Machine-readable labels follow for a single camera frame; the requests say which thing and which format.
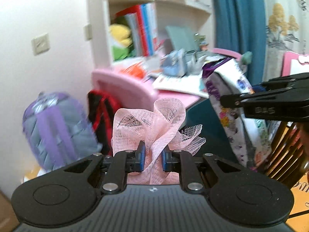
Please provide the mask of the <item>white bookshelf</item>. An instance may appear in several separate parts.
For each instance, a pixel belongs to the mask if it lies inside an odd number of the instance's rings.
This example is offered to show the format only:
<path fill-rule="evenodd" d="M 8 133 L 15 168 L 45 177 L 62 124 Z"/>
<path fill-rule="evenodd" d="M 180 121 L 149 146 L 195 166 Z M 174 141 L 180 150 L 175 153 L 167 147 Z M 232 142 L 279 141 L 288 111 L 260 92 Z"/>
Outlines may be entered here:
<path fill-rule="evenodd" d="M 96 68 L 139 61 L 156 69 L 173 49 L 211 49 L 212 0 L 88 0 Z"/>

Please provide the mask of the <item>row of books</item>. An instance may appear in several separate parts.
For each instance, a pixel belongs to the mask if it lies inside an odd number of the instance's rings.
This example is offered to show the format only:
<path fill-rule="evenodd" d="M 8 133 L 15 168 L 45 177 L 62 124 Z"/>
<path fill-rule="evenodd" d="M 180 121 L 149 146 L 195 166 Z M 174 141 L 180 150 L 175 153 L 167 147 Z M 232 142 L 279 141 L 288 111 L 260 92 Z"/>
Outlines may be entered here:
<path fill-rule="evenodd" d="M 158 31 L 155 3 L 137 4 L 115 14 L 115 22 L 132 31 L 137 56 L 153 56 L 158 48 Z"/>

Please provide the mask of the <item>purple grey backpack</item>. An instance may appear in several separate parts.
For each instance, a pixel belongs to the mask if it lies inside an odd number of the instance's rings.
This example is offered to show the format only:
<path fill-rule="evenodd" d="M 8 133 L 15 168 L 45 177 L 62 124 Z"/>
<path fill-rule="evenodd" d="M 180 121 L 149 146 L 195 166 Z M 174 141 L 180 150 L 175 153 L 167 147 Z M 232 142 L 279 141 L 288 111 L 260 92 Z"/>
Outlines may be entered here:
<path fill-rule="evenodd" d="M 24 112 L 23 132 L 47 172 L 102 149 L 83 105 L 67 93 L 41 92 Z"/>

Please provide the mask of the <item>pink desk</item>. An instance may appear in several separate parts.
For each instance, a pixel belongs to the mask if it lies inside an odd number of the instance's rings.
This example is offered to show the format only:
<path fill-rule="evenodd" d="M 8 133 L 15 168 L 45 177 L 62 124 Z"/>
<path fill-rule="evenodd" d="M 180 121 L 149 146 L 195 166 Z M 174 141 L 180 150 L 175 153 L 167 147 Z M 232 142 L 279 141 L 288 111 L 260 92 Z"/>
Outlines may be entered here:
<path fill-rule="evenodd" d="M 137 64 L 146 72 L 143 78 L 136 78 L 121 71 Z M 159 70 L 160 59 L 154 57 L 128 58 L 107 67 L 97 68 L 92 72 L 92 84 L 115 97 L 125 108 L 153 110 L 154 102 L 159 98 L 177 98 L 186 109 L 208 99 L 206 89 L 201 86 L 200 75 L 183 78 L 169 78 L 151 75 Z"/>

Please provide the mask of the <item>pink foam net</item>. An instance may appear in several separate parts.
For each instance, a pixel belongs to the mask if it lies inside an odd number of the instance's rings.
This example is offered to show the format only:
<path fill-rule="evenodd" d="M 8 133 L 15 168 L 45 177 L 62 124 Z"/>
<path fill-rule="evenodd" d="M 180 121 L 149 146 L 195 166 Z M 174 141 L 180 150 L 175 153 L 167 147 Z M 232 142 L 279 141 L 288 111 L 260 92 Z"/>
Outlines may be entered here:
<path fill-rule="evenodd" d="M 153 111 L 146 109 L 119 109 L 113 122 L 113 153 L 136 150 L 144 141 L 146 158 L 141 173 L 130 173 L 129 184 L 167 185 L 178 184 L 179 175 L 164 172 L 161 152 L 165 147 L 170 150 L 183 150 L 195 155 L 206 139 L 200 137 L 201 124 L 179 131 L 186 118 L 182 102 L 176 98 L 162 98 L 154 102 Z"/>

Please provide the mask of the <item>printed tree curtain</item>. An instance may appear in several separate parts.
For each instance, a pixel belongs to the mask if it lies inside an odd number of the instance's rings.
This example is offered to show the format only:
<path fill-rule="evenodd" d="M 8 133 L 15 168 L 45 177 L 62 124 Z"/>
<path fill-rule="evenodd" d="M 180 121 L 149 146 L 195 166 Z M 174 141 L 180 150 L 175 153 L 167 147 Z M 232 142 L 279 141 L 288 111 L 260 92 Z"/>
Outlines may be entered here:
<path fill-rule="evenodd" d="M 265 81 L 280 76 L 285 52 L 308 54 L 308 0 L 264 0 L 264 3 Z"/>

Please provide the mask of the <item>pink white board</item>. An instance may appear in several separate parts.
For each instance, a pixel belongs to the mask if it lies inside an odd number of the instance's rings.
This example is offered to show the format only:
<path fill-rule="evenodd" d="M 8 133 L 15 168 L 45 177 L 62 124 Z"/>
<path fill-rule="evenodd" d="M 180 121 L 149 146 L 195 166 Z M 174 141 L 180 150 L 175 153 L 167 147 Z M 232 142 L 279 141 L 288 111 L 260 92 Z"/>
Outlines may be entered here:
<path fill-rule="evenodd" d="M 309 73 L 309 55 L 287 51 L 283 56 L 281 76 Z"/>

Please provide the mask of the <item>dark teal trash bin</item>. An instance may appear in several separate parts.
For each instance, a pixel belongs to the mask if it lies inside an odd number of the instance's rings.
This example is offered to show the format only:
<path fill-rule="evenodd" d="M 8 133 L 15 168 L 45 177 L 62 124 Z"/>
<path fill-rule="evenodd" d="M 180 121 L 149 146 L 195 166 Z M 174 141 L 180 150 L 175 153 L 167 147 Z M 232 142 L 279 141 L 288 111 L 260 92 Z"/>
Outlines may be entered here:
<path fill-rule="evenodd" d="M 185 127 L 199 124 L 203 125 L 199 136 L 206 138 L 206 143 L 201 146 L 195 157 L 201 157 L 205 153 L 212 153 L 221 158 L 238 163 L 221 122 L 209 99 L 192 106 L 186 111 Z"/>

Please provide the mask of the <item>grey pencil case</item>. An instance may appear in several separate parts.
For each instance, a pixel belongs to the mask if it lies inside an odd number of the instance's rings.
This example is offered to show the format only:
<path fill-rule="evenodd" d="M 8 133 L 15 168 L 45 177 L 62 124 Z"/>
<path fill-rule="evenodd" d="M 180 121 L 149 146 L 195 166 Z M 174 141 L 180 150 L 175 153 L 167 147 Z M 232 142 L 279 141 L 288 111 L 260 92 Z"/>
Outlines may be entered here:
<path fill-rule="evenodd" d="M 186 65 L 188 75 L 198 75 L 202 71 L 202 66 L 204 65 L 207 55 L 204 53 L 194 52 L 187 54 Z"/>

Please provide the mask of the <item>blue pencil case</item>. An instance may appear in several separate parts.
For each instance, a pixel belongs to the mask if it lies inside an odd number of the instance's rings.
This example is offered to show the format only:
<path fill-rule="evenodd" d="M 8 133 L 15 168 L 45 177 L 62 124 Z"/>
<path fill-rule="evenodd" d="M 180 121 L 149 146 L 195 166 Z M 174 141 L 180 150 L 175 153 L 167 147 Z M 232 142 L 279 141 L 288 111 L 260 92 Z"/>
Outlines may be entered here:
<path fill-rule="evenodd" d="M 174 50 L 164 56 L 161 63 L 163 75 L 170 77 L 183 77 L 187 73 L 184 49 Z"/>

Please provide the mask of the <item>yellow green plush toy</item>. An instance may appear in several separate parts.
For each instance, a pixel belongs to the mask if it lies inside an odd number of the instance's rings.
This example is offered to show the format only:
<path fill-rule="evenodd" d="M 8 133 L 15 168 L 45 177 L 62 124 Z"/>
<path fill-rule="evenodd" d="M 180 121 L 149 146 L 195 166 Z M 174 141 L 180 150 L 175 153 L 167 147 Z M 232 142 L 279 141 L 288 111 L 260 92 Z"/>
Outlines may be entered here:
<path fill-rule="evenodd" d="M 111 24 L 109 26 L 109 35 L 114 61 L 135 56 L 132 31 L 129 27 L 122 24 Z"/>

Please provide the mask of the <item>green tablet case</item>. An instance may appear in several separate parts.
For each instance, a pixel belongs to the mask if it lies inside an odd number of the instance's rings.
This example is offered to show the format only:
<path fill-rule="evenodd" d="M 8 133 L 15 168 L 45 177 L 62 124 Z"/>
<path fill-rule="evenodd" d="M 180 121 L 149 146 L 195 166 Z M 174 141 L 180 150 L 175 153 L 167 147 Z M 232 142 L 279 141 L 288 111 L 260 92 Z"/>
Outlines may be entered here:
<path fill-rule="evenodd" d="M 166 32 L 171 40 L 174 50 L 198 51 L 194 33 L 188 27 L 166 26 Z"/>

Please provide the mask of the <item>blue curtain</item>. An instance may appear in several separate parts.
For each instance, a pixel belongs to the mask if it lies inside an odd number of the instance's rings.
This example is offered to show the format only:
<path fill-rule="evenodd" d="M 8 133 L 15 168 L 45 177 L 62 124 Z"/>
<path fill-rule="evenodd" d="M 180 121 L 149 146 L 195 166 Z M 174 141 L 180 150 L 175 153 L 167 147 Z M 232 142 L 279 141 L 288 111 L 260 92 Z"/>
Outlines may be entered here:
<path fill-rule="evenodd" d="M 216 44 L 239 53 L 252 52 L 247 78 L 262 81 L 266 55 L 264 0 L 213 0 L 216 17 Z"/>

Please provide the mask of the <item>red black backpack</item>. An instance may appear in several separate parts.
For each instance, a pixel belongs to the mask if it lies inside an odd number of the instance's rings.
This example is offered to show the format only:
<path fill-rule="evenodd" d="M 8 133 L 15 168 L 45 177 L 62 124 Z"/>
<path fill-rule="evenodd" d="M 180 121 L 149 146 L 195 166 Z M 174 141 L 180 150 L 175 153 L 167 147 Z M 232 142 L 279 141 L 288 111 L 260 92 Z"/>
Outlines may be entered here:
<path fill-rule="evenodd" d="M 102 145 L 101 153 L 112 156 L 114 116 L 121 108 L 121 104 L 112 95 L 101 90 L 89 91 L 87 99 L 88 119 L 92 124 L 98 143 Z"/>

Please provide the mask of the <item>purple white snack bag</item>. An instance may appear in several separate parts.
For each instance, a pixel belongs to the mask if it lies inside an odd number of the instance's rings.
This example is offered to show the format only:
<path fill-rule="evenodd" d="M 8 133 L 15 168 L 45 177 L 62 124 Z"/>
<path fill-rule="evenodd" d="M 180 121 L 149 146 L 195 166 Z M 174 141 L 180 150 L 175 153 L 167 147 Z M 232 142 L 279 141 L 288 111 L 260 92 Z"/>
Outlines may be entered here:
<path fill-rule="evenodd" d="M 233 58 L 204 63 L 202 80 L 228 142 L 242 166 L 255 170 L 271 152 L 266 122 L 250 119 L 242 108 L 224 107 L 224 95 L 253 94 L 254 90 Z"/>

